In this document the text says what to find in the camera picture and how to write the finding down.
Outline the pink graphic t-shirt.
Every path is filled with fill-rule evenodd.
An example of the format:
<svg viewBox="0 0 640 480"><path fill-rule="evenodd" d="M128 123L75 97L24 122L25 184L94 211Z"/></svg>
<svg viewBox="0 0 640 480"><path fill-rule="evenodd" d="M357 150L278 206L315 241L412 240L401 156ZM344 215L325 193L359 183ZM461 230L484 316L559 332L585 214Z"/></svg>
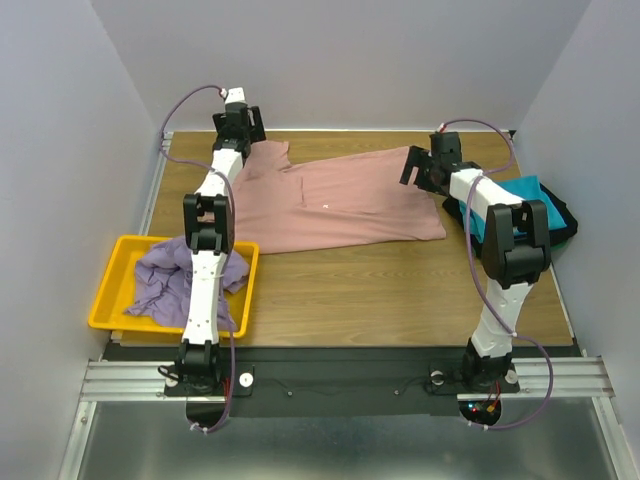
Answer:
<svg viewBox="0 0 640 480"><path fill-rule="evenodd" d="M435 202L400 182L408 147L297 165L288 150L253 145L233 182L238 240L279 254L445 238Z"/></svg>

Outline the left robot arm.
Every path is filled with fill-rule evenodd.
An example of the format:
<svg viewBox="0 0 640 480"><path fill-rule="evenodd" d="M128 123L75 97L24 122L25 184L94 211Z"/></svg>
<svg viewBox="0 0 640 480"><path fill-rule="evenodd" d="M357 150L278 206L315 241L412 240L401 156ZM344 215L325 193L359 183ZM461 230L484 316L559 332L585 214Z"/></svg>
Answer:
<svg viewBox="0 0 640 480"><path fill-rule="evenodd" d="M217 131L209 171L183 199L185 242L192 281L186 327L175 362L180 383L208 392L220 384L218 306L221 281L234 247L235 206L231 184L256 141L265 139L260 113L240 88L227 91L225 111L214 116Z"/></svg>

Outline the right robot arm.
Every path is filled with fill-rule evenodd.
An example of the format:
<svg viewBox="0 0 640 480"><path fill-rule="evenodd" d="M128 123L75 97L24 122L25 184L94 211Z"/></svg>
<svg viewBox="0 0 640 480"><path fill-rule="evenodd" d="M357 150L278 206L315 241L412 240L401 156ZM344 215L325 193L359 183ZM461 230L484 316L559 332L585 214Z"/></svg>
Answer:
<svg viewBox="0 0 640 480"><path fill-rule="evenodd" d="M460 200L465 213L484 223L481 264L488 278L479 324L468 341L459 378L467 387L489 386L511 376L513 340L526 297L551 262L547 208L491 180L462 157L456 132L430 135L429 150L411 146L400 183Z"/></svg>

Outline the black folded t-shirt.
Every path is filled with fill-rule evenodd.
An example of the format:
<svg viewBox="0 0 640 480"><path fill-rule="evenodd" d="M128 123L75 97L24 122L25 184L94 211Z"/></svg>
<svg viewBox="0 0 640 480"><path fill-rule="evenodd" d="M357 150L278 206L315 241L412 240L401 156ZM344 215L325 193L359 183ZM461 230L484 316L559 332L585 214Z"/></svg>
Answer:
<svg viewBox="0 0 640 480"><path fill-rule="evenodd" d="M498 182L506 191L525 200L541 200L547 209L550 245L552 249L566 244L578 232L578 221L572 215L566 202L556 196L538 177L527 176ZM464 230L466 205L463 201L447 197L442 207L445 212ZM471 214L471 244L477 258L482 255L484 223L475 212Z"/></svg>

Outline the teal folded t-shirt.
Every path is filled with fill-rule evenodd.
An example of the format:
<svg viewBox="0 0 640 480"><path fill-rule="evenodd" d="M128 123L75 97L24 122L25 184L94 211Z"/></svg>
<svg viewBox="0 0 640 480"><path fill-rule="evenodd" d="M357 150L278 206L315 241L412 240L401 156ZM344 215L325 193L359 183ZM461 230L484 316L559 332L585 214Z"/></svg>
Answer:
<svg viewBox="0 0 640 480"><path fill-rule="evenodd" d="M569 226L568 221L563 217L560 207L554 202L551 194L543 189L537 176L526 176L512 180L499 181L498 185L507 192L519 196L524 200L540 200L546 205L549 231L559 233ZM474 240L480 244L484 242L484 221L475 213L470 214L470 231Z"/></svg>

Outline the green folded t-shirt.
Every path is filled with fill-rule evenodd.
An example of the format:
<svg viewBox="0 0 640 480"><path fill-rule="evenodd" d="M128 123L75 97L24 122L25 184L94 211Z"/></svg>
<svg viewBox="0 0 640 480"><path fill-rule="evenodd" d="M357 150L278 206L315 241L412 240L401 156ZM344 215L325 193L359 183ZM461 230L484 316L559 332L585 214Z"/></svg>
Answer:
<svg viewBox="0 0 640 480"><path fill-rule="evenodd" d="M550 246L551 251L552 252L560 251L561 249L565 248L568 245L568 243L569 243L569 241L566 240L566 241L563 241L563 242L560 242L560 243L557 243L557 244L553 244L553 245Z"/></svg>

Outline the lavender t-shirt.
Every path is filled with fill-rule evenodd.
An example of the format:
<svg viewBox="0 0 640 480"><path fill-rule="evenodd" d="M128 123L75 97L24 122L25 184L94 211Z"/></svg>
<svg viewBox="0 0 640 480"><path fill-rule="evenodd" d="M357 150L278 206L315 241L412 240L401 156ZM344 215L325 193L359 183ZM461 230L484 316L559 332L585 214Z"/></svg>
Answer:
<svg viewBox="0 0 640 480"><path fill-rule="evenodd" d="M247 284L249 264L236 251L231 253L221 281L218 329L236 330L225 292L237 293ZM152 245L134 268L134 302L124 310L130 316L147 316L162 327L185 327L189 313L193 267L184 236Z"/></svg>

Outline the yellow plastic tray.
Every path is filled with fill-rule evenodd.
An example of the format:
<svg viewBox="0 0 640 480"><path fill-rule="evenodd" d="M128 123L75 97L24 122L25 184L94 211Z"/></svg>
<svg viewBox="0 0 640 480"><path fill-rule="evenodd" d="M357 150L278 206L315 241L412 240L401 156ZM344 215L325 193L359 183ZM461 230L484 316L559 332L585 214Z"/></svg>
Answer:
<svg viewBox="0 0 640 480"><path fill-rule="evenodd" d="M164 240L159 236L123 235L116 241L88 316L90 327L120 332L142 332L164 337L182 336L181 328L162 327L148 316L136 317L125 313L125 308L134 301L136 262L153 245ZM234 337L240 339L248 330L260 248L255 242L238 241L235 243L235 251L250 266L248 283L236 293L225 294L231 316L237 326Z"/></svg>

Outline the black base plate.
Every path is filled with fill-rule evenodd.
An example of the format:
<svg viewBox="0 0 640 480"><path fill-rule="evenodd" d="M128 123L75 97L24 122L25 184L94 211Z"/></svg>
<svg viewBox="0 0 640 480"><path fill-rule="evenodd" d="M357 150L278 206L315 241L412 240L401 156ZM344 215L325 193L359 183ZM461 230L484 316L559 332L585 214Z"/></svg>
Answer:
<svg viewBox="0 0 640 480"><path fill-rule="evenodd" d="M459 378L460 347L221 348L213 391L180 383L178 350L108 345L85 377L84 393L109 401L181 402L191 418L363 417L425 414L458 417L531 400L531 412L555 398L586 392L586 362L569 347L545 358L518 347L511 376L484 387Z"/></svg>

